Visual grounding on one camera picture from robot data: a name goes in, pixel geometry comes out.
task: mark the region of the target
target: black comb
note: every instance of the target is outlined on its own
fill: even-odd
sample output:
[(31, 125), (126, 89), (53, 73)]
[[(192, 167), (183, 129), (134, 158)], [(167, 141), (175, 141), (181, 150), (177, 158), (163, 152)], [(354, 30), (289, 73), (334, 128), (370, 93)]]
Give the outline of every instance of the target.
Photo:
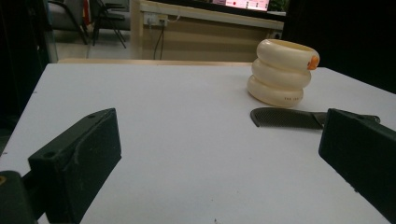
[[(380, 122), (380, 118), (362, 115), (367, 119)], [(326, 121), (326, 112), (307, 112), (284, 108), (262, 107), (250, 112), (250, 117), (257, 127), (288, 127), (322, 130)]]

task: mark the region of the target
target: stacked rings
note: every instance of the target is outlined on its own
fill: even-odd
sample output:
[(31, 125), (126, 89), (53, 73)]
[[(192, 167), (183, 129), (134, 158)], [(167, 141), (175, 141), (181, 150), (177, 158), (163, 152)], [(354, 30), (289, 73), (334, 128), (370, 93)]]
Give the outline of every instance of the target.
[(311, 80), (309, 70), (318, 66), (318, 53), (309, 47), (277, 39), (265, 39), (257, 47), (247, 90), (257, 99), (281, 107), (301, 102), (303, 88)]

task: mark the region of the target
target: chair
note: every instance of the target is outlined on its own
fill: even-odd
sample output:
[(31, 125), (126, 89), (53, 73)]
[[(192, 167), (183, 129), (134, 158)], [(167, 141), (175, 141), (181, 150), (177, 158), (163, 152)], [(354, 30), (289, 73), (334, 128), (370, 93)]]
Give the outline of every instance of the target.
[(125, 39), (118, 28), (116, 21), (125, 21), (125, 16), (118, 13), (110, 13), (110, 9), (124, 8), (119, 4), (104, 3), (102, 0), (90, 0), (90, 9), (93, 26), (92, 45), (95, 46), (95, 41), (99, 37), (99, 30), (107, 28), (108, 26), (113, 29), (121, 44), (126, 48)]
[(82, 0), (49, 0), (49, 13), (52, 20), (52, 29), (77, 31), (84, 44), (88, 44), (87, 26), (82, 18)]

